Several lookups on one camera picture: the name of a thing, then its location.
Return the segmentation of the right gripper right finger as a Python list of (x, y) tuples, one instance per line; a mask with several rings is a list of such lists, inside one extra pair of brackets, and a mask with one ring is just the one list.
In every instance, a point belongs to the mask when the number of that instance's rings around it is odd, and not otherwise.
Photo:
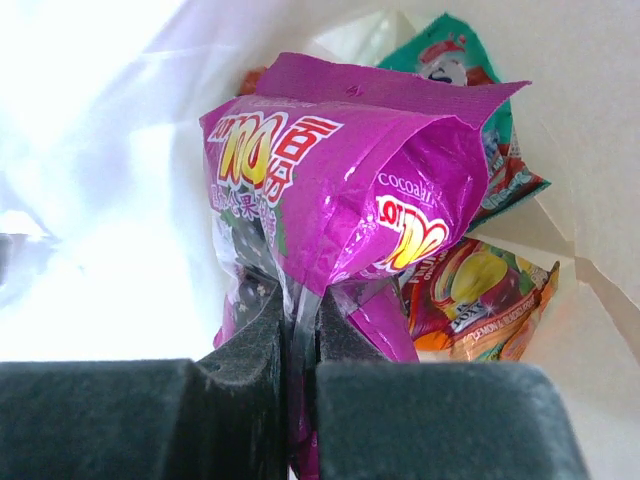
[(585, 479), (564, 403), (536, 367), (395, 363), (326, 297), (315, 408), (324, 479)]

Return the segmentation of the magenta candy bag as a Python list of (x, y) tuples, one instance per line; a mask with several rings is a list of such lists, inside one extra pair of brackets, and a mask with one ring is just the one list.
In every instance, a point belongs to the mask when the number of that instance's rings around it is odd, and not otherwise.
[(362, 304), (467, 232), (488, 190), (483, 127), (520, 89), (283, 53), (253, 93), (200, 118), (218, 258), (283, 295), (297, 477), (319, 475), (310, 397), (322, 300)]

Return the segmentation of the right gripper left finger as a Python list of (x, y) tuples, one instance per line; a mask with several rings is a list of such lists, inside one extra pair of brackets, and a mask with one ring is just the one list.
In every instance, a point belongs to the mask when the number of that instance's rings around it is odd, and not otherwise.
[(5, 479), (283, 479), (282, 294), (188, 359), (5, 362)]

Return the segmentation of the beige paper bag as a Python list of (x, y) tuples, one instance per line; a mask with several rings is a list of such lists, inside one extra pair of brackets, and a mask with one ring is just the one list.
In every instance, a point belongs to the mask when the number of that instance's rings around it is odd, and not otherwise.
[(374, 64), (442, 13), (505, 81), (550, 187), (475, 231), (559, 289), (524, 360), (562, 392), (595, 479), (639, 475), (635, 1), (5, 1), (1, 192), (57, 241), (1, 312), (5, 360), (197, 358), (220, 324), (201, 115), (284, 51)]

